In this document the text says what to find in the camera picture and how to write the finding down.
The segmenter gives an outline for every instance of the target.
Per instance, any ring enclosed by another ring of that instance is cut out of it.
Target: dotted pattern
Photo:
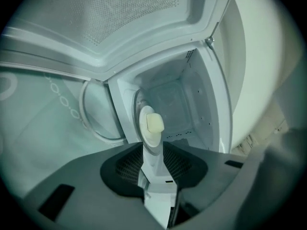
[[[187,135],[187,134],[191,134],[191,133],[192,133],[191,131],[186,131],[185,134]],[[175,138],[175,137],[181,138],[180,136],[182,136],[182,134],[177,134],[177,135],[174,135],[174,138]]]
[[[65,96],[63,96],[63,94],[61,93],[61,91],[60,91],[58,85],[52,81],[51,75],[50,75],[49,73],[45,73],[45,72],[44,72],[44,77],[45,77],[45,79],[47,79],[47,80],[49,81],[51,91],[54,92],[54,93],[59,97],[59,102],[60,102],[65,108],[68,108],[69,111],[70,111],[70,113],[71,113],[71,116],[72,116],[73,118],[75,118],[75,119],[79,119],[79,120],[82,122],[84,128],[87,129],[87,127],[85,126],[85,124],[84,124],[84,122],[83,122],[83,120],[82,120],[82,118],[81,118],[81,116],[80,116],[79,111],[77,111],[77,110],[71,108],[68,99],[67,99]]]
[[[179,0],[68,0],[68,5],[69,14],[73,15],[71,23],[81,25],[81,37],[97,46],[124,25],[176,7]]]
[[[169,148],[163,148],[164,164],[172,178],[177,181],[181,176],[188,173],[192,167],[190,161]]]
[[[194,50],[190,50],[190,51],[187,52],[187,55],[186,55],[186,59],[188,59],[187,63],[189,62],[191,56],[193,55],[193,52],[194,52]]]
[[[125,181],[134,185],[138,184],[139,173],[143,165],[143,147],[139,147],[124,158],[120,159],[116,164],[116,174]]]

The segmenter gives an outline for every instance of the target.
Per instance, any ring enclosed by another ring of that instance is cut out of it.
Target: perforated panel
[[[116,174],[122,179],[137,185],[142,165],[143,152],[142,146],[140,146],[117,162]]]
[[[187,52],[186,59],[187,63],[190,61],[191,56],[193,55],[194,50],[190,50]]]
[[[29,0],[19,15],[73,41],[85,39],[97,46],[126,24],[178,5],[179,0]]]

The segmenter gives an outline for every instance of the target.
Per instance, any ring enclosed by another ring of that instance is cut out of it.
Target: black mesh vent
[[[175,181],[188,173],[192,167],[190,160],[171,149],[163,148],[164,164]]]
[[[142,147],[139,147],[116,163],[116,174],[125,181],[137,185],[142,165],[143,152]]]
[[[189,60],[190,60],[190,58],[191,58],[193,52],[194,52],[194,50],[190,50],[190,51],[187,52],[187,55],[186,55],[186,59],[188,59],[188,60],[187,60],[187,63],[189,62]]]

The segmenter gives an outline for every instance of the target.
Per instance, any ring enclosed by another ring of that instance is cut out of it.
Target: gray plastic surface
[[[84,126],[82,85],[49,73],[0,68],[0,173],[12,194],[24,198],[69,161],[123,144],[106,144]],[[118,138],[107,89],[88,90],[88,117],[102,135]]]
[[[207,174],[197,186],[184,188],[181,192],[184,202],[193,205],[199,211],[212,204],[239,173],[240,168],[232,167],[225,162],[231,160],[244,163],[246,160],[246,157],[193,148],[182,143],[174,143],[174,145],[202,159],[208,166]]]
[[[116,147],[67,163],[31,191],[24,200],[25,205],[38,209],[59,184],[67,184],[75,189],[56,224],[74,230],[161,229],[141,199],[118,196],[100,177],[103,162],[130,147]]]

